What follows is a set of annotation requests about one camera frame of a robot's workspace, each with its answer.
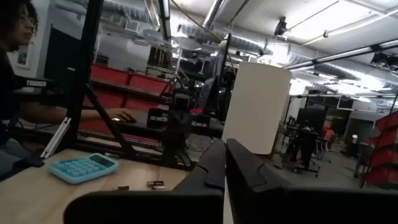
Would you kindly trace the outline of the black aluminium rig frame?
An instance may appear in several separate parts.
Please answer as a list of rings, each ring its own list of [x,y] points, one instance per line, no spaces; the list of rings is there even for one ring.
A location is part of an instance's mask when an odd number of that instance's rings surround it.
[[[89,82],[89,61],[93,56],[94,37],[98,31],[100,12],[103,8],[103,5],[104,0],[88,1],[88,17],[86,18],[83,28],[83,38],[80,40],[80,48],[82,49],[82,52],[80,53],[77,73],[73,77],[72,87],[68,92],[68,105],[65,107],[67,109],[66,117],[72,119],[73,129],[77,128],[79,121],[103,119],[108,123],[111,121],[111,118],[119,118],[123,121],[133,120],[132,114],[130,112],[122,110],[121,108],[105,110],[98,102],[95,102],[95,108],[93,110],[83,110],[80,107],[80,103],[82,103],[84,96],[87,96],[91,100],[96,100],[96,97],[91,89],[91,83]],[[32,100],[21,101],[18,97],[16,97],[15,91],[14,97],[20,102],[36,102]]]

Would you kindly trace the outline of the silver aluminium profile bar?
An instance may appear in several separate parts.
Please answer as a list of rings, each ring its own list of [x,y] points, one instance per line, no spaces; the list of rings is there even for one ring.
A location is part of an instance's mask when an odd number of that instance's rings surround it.
[[[50,157],[54,154],[54,152],[57,150],[59,144],[61,143],[64,135],[68,131],[71,120],[72,120],[71,118],[66,117],[62,121],[61,125],[58,127],[57,131],[51,138],[50,142],[47,144],[46,148],[41,153],[40,158],[47,159],[48,157]]]

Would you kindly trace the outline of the black monitor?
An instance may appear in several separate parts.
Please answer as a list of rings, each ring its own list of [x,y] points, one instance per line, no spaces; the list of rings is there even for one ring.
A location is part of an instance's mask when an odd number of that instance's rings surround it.
[[[80,40],[51,28],[44,77],[53,80],[60,90],[69,92],[80,59]]]

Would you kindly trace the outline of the red storage bin rack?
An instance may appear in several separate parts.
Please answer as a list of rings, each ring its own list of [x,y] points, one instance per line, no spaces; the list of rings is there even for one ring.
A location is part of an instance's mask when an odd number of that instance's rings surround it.
[[[168,81],[148,75],[124,72],[102,65],[91,66],[91,84],[103,108],[125,108],[137,122],[145,124],[151,108],[165,104]]]
[[[398,190],[398,111],[377,120],[373,136],[361,147],[354,172],[359,186]]]

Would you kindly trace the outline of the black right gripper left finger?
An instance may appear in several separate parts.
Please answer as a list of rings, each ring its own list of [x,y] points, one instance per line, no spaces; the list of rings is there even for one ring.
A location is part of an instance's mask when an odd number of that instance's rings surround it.
[[[64,224],[223,224],[226,145],[219,139],[178,185],[167,191],[85,194],[63,213]]]

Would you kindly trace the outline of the blue calculator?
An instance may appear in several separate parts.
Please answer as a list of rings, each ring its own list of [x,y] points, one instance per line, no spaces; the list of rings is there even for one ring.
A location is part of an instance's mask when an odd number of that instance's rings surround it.
[[[49,166],[49,172],[69,184],[80,184],[109,175],[119,169],[119,162],[100,153],[65,159]]]

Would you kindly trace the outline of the framed wall picture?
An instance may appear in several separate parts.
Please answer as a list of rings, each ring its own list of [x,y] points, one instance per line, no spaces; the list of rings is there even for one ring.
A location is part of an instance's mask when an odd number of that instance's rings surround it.
[[[29,70],[33,51],[34,51],[33,43],[20,47],[19,50],[17,51],[16,65],[19,68]]]

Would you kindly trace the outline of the black ceiling spotlight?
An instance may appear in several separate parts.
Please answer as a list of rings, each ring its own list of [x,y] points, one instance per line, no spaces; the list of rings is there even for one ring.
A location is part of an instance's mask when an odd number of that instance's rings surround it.
[[[287,31],[286,17],[279,17],[279,21],[274,31],[275,36],[282,36]]]

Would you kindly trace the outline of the black bar with Trossen print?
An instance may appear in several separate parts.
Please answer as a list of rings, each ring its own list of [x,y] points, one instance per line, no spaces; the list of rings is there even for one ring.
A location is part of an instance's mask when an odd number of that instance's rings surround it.
[[[14,75],[13,80],[15,81],[16,89],[21,88],[43,88],[51,91],[61,91],[63,85],[55,80],[49,80],[46,78],[31,78]]]

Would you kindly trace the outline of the person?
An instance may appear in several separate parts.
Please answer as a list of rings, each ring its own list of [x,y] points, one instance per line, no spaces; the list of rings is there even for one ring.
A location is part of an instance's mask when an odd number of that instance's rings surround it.
[[[22,118],[31,123],[58,124],[67,109],[20,102],[14,97],[16,74],[8,57],[22,46],[28,46],[38,31],[38,15],[32,0],[0,0],[0,178],[13,172],[18,163],[33,156],[19,141],[10,137],[5,121]]]

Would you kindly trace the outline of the white shade wooden lamp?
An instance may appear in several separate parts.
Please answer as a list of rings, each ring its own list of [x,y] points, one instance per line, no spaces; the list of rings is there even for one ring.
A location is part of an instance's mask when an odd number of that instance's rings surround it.
[[[235,139],[254,154],[270,154],[291,78],[292,73],[284,68],[240,63],[222,140]]]

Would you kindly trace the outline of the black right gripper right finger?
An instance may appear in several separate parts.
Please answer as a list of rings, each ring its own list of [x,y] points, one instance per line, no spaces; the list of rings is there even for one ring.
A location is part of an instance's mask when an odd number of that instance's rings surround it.
[[[398,224],[398,192],[301,187],[237,140],[226,147],[234,224]]]

